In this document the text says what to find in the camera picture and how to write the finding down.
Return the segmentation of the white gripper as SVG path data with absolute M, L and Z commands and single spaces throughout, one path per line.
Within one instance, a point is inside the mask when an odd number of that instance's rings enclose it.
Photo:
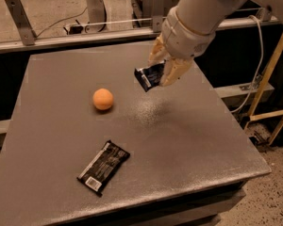
M 171 8 L 148 57 L 149 66 L 167 59 L 168 54 L 172 57 L 164 64 L 159 84 L 167 87 L 176 82 L 191 67 L 193 58 L 190 57 L 203 55 L 214 38 L 215 33 L 199 35 L 190 31 L 179 21 L 176 7 Z

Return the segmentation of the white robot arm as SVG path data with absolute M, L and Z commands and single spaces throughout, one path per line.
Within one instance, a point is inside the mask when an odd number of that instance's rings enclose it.
M 247 0 L 179 0 L 162 24 L 148 58 L 153 66 L 164 62 L 159 84 L 172 85 L 204 54 L 219 24 Z M 283 0 L 252 0 L 267 8 L 283 24 Z

